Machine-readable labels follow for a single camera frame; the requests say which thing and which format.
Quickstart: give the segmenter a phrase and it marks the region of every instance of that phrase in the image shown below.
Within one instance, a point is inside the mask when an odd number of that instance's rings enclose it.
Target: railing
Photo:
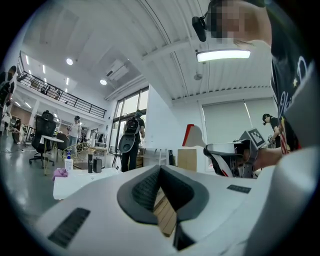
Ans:
[[[100,118],[105,117],[105,109],[90,104],[89,102],[86,102],[85,100],[75,97],[67,92],[64,92],[60,88],[57,88],[54,85],[47,83],[34,75],[30,75],[26,71],[22,72],[22,74],[17,78],[17,81],[52,99],[72,106],[76,109],[82,110]]]

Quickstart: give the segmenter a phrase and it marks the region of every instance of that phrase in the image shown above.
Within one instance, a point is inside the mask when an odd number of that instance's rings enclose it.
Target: reflective floor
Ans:
[[[64,163],[61,158],[56,163],[56,152],[52,152],[50,158],[55,161],[55,166],[49,164],[48,175],[44,176],[40,160],[29,164],[29,159],[36,153],[35,149],[31,145],[25,147],[14,144],[10,132],[8,135],[4,133],[1,137],[0,150],[2,182],[21,209],[22,218],[32,225],[46,210],[58,202],[53,198],[52,173],[55,168],[63,167]]]

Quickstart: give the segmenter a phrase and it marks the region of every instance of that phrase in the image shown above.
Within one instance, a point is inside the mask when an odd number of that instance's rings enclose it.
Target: window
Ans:
[[[141,89],[121,100],[118,101],[114,113],[109,152],[116,153],[118,150],[119,142],[124,133],[126,121],[132,118],[137,111],[141,110],[144,123],[146,123],[147,103],[149,96],[149,88]]]

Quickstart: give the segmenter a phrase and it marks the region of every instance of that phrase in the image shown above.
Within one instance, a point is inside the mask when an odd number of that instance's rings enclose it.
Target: star print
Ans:
[[[298,80],[296,78],[294,78],[293,80],[293,87],[297,87],[297,83],[298,83]]]

